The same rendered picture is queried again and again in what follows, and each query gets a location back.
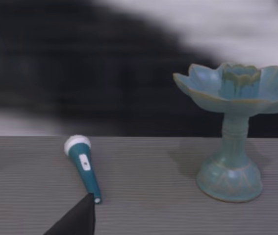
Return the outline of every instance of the ceramic candle holder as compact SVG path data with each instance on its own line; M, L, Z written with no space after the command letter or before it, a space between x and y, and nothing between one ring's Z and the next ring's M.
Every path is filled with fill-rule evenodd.
M199 188L222 201L255 199L263 185L245 151L249 118L278 113L278 66L223 63L213 70L192 64L189 75L174 73L174 81L202 109L224 113L222 146L203 162L196 176Z

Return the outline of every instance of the dark background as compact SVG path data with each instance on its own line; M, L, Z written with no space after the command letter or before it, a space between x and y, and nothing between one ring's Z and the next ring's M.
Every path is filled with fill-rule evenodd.
M221 62L89 0L0 1L0 109L77 122L82 134L96 122L122 136L220 136L222 114L197 107L172 73ZM278 114L251 118L249 136L278 137Z

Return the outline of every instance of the teal microphone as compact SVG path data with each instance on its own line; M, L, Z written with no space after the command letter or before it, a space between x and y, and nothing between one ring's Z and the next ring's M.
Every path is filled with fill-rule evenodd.
M66 155L76 164L88 193L94 194L94 202L101 203L101 191L91 162L90 140L86 136L71 136L64 148Z

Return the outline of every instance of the table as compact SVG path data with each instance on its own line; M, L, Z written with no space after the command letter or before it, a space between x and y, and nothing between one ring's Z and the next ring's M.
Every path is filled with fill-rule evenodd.
M66 137L0 137L0 235L43 234L85 195ZM248 139L264 192L215 201L196 186L220 139L91 137L104 203L96 235L278 235L278 139Z

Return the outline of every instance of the black pointed object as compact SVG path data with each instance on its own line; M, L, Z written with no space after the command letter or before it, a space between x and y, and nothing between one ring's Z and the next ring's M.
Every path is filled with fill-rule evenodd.
M87 194L44 235L94 235L94 195Z

